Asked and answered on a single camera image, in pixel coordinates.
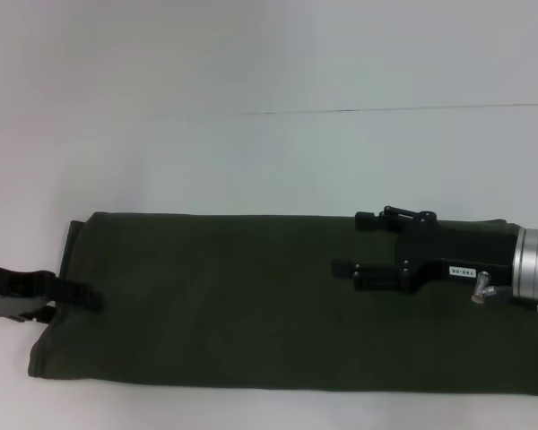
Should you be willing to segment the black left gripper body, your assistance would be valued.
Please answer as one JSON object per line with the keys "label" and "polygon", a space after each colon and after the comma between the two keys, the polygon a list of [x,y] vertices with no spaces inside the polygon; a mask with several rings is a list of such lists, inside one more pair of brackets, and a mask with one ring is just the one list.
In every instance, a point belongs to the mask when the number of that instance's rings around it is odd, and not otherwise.
{"label": "black left gripper body", "polygon": [[0,267],[0,317],[29,319],[48,301],[40,293],[45,272],[10,271]]}

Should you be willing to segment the dark green FREE t-shirt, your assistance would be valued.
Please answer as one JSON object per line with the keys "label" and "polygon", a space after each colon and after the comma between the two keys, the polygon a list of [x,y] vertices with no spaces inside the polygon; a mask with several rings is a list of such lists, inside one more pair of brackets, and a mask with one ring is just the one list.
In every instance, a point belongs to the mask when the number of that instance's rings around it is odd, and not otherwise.
{"label": "dark green FREE t-shirt", "polygon": [[345,217],[97,212],[61,268],[104,299],[59,305],[30,351],[51,380],[538,395],[538,313],[473,286],[358,292],[336,259],[392,266],[395,236]]}

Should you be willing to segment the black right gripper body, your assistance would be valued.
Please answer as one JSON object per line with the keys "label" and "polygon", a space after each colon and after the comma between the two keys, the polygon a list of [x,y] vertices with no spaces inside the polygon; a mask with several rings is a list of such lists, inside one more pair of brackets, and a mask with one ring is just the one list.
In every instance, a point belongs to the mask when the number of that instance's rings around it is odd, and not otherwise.
{"label": "black right gripper body", "polygon": [[450,266],[487,271],[492,286],[509,286],[519,233],[518,225],[502,220],[438,221],[432,227],[406,229],[395,244],[395,266],[408,262],[410,294],[432,281],[476,281],[451,276]]}

